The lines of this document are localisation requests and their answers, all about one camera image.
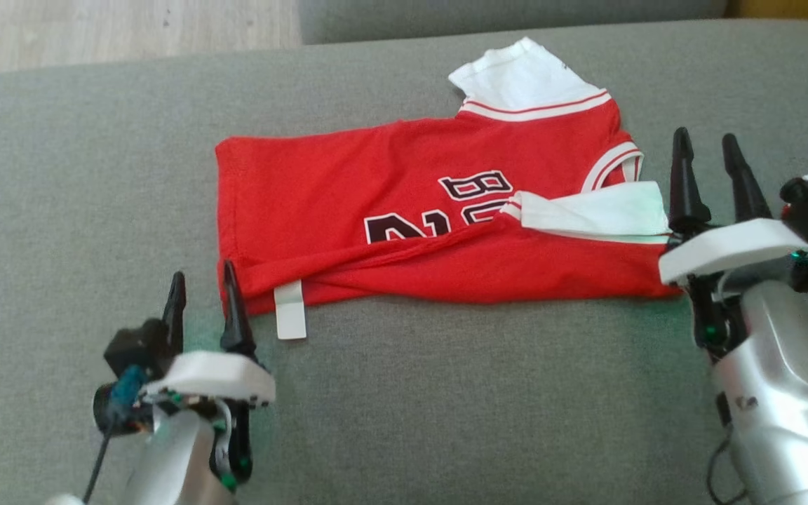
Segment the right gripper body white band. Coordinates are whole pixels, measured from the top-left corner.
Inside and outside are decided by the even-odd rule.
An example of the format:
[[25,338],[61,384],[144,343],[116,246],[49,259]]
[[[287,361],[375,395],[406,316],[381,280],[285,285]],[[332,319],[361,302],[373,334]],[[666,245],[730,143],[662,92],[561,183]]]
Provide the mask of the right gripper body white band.
[[746,338],[738,297],[764,281],[808,293],[808,242],[779,220],[674,234],[659,259],[661,284],[692,301],[692,338],[711,362]]

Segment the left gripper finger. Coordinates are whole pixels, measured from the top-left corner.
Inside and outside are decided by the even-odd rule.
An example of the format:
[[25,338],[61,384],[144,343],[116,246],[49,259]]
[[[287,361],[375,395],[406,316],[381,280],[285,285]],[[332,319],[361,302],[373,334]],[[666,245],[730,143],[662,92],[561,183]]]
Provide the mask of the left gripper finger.
[[187,304],[185,276],[176,271],[171,278],[170,290],[161,320],[166,324],[167,345],[173,354],[183,352],[184,347],[184,310]]
[[232,261],[222,263],[222,291],[227,296],[224,332],[220,338],[222,350],[227,353],[242,355],[249,359],[257,359],[257,346],[253,338],[253,332],[251,332],[243,293],[241,293],[236,269]]

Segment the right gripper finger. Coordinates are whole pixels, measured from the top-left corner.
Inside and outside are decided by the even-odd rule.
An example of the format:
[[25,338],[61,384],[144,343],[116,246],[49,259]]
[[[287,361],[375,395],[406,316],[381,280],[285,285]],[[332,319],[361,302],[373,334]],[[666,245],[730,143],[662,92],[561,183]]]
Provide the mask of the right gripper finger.
[[725,172],[732,182],[735,222],[747,222],[758,218],[772,220],[772,210],[734,134],[728,133],[722,137],[722,160]]
[[673,233],[681,236],[693,236],[705,231],[712,218],[709,207],[700,198],[693,160],[689,131],[677,128],[671,150],[669,227]]

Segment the red basketball jersey white trim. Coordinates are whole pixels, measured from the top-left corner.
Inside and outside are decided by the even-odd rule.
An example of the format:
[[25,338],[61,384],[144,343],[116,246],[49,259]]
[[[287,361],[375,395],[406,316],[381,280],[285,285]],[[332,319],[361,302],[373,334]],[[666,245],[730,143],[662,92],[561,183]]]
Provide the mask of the red basketball jersey white trim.
[[608,90],[529,38],[453,71],[450,117],[216,147],[216,221],[252,314],[373,295],[668,298],[667,219]]

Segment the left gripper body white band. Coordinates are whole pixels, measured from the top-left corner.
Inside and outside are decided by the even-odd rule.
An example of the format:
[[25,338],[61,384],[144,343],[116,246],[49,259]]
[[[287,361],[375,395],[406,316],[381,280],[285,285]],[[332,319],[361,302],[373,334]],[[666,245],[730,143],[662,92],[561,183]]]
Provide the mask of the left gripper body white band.
[[276,381],[242,355],[179,355],[164,378],[143,388],[154,428],[143,456],[145,492],[234,492],[253,461],[243,417],[276,400]]

